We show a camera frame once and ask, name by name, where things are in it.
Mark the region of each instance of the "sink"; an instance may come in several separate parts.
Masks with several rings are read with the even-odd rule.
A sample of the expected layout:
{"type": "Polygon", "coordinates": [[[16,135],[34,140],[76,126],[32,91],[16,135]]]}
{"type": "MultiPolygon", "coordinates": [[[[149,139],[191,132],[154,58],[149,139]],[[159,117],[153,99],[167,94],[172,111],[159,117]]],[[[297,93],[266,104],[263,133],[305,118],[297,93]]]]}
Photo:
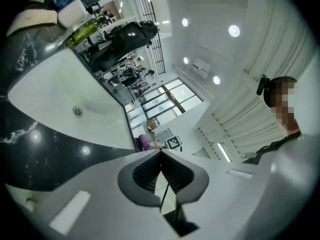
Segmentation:
{"type": "Polygon", "coordinates": [[[20,111],[57,132],[134,149],[123,107],[71,49],[59,51],[27,72],[8,98],[20,111]]]}

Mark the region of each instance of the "bottle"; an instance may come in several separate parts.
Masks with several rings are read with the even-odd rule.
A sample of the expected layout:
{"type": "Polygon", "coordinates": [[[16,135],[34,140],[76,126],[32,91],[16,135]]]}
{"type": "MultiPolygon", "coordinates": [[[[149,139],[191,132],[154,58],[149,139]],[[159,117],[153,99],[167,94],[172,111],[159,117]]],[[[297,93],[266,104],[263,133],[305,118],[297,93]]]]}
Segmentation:
{"type": "Polygon", "coordinates": [[[98,31],[103,24],[107,24],[106,17],[93,18],[80,26],[62,43],[63,48],[76,47],[81,41],[98,31]]]}

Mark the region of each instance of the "black salon chair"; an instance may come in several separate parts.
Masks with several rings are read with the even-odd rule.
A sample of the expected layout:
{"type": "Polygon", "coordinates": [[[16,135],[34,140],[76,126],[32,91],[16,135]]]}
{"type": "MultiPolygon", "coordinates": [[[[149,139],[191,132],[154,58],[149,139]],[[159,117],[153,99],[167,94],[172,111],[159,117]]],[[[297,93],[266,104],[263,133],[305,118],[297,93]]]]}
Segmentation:
{"type": "Polygon", "coordinates": [[[111,44],[102,49],[95,44],[88,49],[88,52],[101,71],[106,72],[127,53],[142,46],[151,45],[151,39],[157,32],[158,27],[152,21],[130,22],[120,29],[112,30],[107,35],[107,41],[111,41],[111,44]]]}

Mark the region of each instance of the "marble countertop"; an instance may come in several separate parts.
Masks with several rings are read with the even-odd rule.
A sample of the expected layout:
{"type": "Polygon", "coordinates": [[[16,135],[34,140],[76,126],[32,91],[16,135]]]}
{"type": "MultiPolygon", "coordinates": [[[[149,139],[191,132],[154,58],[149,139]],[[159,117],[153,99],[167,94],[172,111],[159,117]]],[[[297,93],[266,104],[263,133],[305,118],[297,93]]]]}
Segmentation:
{"type": "MultiPolygon", "coordinates": [[[[58,24],[32,28],[7,37],[0,50],[0,156],[2,178],[6,184],[28,190],[52,191],[92,165],[136,152],[62,134],[35,121],[10,103],[10,86],[27,69],[57,52],[56,44],[65,35],[66,29],[58,24]],[[28,134],[34,129],[41,132],[41,144],[34,145],[28,134]],[[90,155],[83,154],[84,146],[90,148],[90,155]]],[[[94,74],[98,67],[89,54],[81,52],[80,56],[94,74]]],[[[122,105],[127,102],[117,92],[111,95],[122,105]]]]}

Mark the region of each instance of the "sink drain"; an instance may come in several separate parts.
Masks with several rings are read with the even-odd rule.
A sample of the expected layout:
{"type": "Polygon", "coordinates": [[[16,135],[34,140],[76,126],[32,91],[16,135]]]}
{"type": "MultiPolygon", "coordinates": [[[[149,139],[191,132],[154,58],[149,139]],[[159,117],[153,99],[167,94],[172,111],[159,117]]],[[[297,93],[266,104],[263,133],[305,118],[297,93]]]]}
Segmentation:
{"type": "Polygon", "coordinates": [[[74,115],[77,117],[77,118],[82,118],[83,115],[84,115],[84,112],[82,111],[82,109],[78,106],[74,106],[73,109],[72,109],[74,115]]]}

